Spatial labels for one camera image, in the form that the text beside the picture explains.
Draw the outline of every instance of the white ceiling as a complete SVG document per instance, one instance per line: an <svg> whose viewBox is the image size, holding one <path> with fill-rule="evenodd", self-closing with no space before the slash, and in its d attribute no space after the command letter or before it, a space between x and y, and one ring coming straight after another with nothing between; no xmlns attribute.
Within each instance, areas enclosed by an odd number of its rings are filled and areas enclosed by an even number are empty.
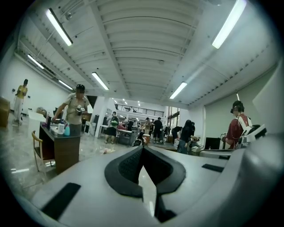
<svg viewBox="0 0 284 227"><path fill-rule="evenodd" d="M89 95L180 108L206 104L243 87L279 59L272 32L249 4L221 48L211 45L234 4L223 2L42 1L22 23L18 52L31 54L71 87L85 85ZM71 37L70 47L45 16L48 8ZM95 71L109 91L93 78ZM182 81L188 86L169 100Z"/></svg>

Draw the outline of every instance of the yellow top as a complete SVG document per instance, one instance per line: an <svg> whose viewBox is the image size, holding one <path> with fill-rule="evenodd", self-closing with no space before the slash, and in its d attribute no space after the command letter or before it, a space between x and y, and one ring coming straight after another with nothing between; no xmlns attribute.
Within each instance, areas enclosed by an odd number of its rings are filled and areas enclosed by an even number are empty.
<svg viewBox="0 0 284 227"><path fill-rule="evenodd" d="M20 99L24 99L25 95L28 92L28 88L24 87L23 85L20 85L18 90L20 90L20 92L17 94L17 97Z"/></svg>

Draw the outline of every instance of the wooden chair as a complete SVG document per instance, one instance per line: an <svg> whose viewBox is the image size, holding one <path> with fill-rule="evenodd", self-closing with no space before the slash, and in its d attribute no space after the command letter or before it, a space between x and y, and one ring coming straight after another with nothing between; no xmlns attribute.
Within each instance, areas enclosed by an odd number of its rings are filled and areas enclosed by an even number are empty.
<svg viewBox="0 0 284 227"><path fill-rule="evenodd" d="M50 152L46 149L43 150L43 140L39 139L38 137L35 136L35 132L32 132L32 139L33 139L33 147L34 147L34 156L35 156L35 164L36 164L36 168L37 171L39 172L39 167L36 161L36 155L41 159L41 163L43 164L43 172L44 175L46 176L46 166L45 163L46 162L50 162L51 165L51 161L54 160L54 152ZM36 147L35 146L35 141L39 142L39 146Z"/></svg>

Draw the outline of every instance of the camera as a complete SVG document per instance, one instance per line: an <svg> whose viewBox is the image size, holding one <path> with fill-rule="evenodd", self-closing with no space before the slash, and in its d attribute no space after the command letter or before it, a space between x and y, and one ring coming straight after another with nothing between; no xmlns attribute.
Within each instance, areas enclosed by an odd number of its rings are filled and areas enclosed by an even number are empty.
<svg viewBox="0 0 284 227"><path fill-rule="evenodd" d="M77 108L76 108L76 111L77 111L77 114L78 114L79 116L81 116L82 113L85 111L85 108L82 107L81 105L78 105Z"/></svg>

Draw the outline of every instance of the railing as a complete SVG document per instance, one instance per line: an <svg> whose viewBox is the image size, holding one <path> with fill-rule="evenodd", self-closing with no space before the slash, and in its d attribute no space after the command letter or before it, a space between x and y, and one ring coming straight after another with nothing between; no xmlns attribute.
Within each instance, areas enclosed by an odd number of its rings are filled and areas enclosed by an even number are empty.
<svg viewBox="0 0 284 227"><path fill-rule="evenodd" d="M145 114L145 115L151 115L151 116L157 116L157 117L163 117L164 112L158 111L158 110L150 110L150 109L144 109L144 108L138 108L138 107L132 107L132 106L124 106L115 104L115 108L117 110L122 110L126 112L132 112L132 113L139 113L139 114Z"/></svg>

